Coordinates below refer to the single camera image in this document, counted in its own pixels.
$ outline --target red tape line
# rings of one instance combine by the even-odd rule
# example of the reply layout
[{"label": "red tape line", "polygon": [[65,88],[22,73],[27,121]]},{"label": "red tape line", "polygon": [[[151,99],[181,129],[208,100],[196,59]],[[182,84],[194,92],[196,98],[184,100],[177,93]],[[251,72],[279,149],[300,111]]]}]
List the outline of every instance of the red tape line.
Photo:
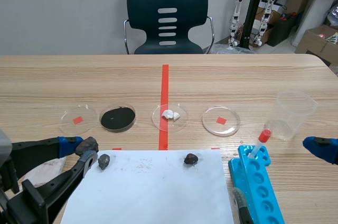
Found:
[{"label": "red tape line", "polygon": [[169,65],[162,65],[161,112],[159,115],[158,150],[168,150],[168,120],[162,117],[168,109],[169,99]]}]

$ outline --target paper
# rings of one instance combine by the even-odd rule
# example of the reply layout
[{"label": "paper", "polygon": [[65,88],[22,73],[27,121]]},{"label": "paper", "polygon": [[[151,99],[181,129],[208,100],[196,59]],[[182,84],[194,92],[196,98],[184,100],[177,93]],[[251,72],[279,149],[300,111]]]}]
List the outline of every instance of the paper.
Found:
[{"label": "paper", "polygon": [[[184,164],[188,153],[196,165]],[[70,197],[61,224],[233,224],[219,150],[100,151]]]}]

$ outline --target glass petri dish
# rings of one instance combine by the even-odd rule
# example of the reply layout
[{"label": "glass petri dish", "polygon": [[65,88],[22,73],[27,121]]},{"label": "glass petri dish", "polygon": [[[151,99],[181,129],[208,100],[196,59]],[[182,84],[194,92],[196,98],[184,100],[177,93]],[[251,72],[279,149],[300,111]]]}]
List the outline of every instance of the glass petri dish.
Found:
[{"label": "glass petri dish", "polygon": [[135,121],[135,109],[128,104],[111,105],[100,114],[102,127],[112,133],[121,133],[130,129]]},{"label": "glass petri dish", "polygon": [[224,106],[214,106],[202,116],[205,129],[217,136],[230,136],[238,131],[240,119],[237,113]]},{"label": "glass petri dish", "polygon": [[78,105],[64,112],[60,119],[60,130],[65,136],[77,136],[92,128],[96,119],[95,109],[88,105]]},{"label": "glass petri dish", "polygon": [[[177,112],[180,114],[180,118],[176,121],[173,119],[166,119],[165,117],[162,117],[162,113],[165,110],[172,110],[173,112]],[[165,132],[177,132],[186,126],[186,123],[188,121],[188,113],[184,108],[182,108],[179,104],[168,104],[168,105],[162,105],[158,106],[154,112],[153,112],[153,123],[154,125]]]}]

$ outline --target stone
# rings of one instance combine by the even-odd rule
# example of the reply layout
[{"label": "stone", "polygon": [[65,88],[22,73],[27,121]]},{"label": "stone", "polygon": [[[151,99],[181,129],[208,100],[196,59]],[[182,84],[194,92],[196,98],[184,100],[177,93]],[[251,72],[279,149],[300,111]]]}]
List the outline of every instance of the stone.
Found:
[{"label": "stone", "polygon": [[99,167],[104,170],[109,165],[110,157],[108,154],[103,154],[98,159]]},{"label": "stone", "polygon": [[99,144],[93,137],[88,137],[82,141],[75,149],[75,154],[81,156],[88,150],[95,150],[96,152],[99,151]]},{"label": "stone", "polygon": [[194,154],[188,154],[184,159],[185,164],[194,165],[199,161],[199,158]]}]

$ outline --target white substance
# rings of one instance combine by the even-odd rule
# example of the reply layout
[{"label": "white substance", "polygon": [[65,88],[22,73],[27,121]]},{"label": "white substance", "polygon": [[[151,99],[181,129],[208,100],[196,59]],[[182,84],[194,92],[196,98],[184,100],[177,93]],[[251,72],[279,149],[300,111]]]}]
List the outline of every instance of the white substance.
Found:
[{"label": "white substance", "polygon": [[178,114],[177,112],[174,112],[174,121],[178,120],[181,117],[180,114]]},{"label": "white substance", "polygon": [[163,112],[162,117],[165,117],[166,119],[173,119],[174,118],[174,112],[170,109],[167,109]]}]

